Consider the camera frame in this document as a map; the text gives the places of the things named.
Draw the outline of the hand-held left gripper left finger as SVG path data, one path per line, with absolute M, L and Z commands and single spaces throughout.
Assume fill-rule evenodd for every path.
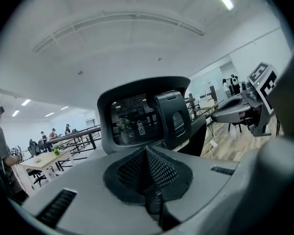
M 79 235 L 158 235 L 161 228 L 145 207 L 127 205 L 105 186 L 103 173 L 123 154 L 112 154 L 74 165 L 29 197 L 23 208 L 37 216 L 62 190 L 77 194 L 56 228 Z

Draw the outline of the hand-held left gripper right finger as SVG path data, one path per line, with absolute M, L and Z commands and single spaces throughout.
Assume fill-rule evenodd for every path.
M 165 203 L 179 225 L 172 231 L 228 231 L 233 213 L 240 201 L 240 190 L 231 175 L 213 167 L 236 169 L 236 162 L 223 162 L 160 149 L 160 152 L 186 164 L 193 181 L 182 198 Z

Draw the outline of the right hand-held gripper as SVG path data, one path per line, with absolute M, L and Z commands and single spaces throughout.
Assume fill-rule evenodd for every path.
M 241 83 L 242 95 L 250 105 L 250 114 L 245 122 L 250 133 L 255 137 L 270 136 L 267 125 L 275 114 L 268 96 L 275 88 L 278 74 L 273 65 L 261 62 Z

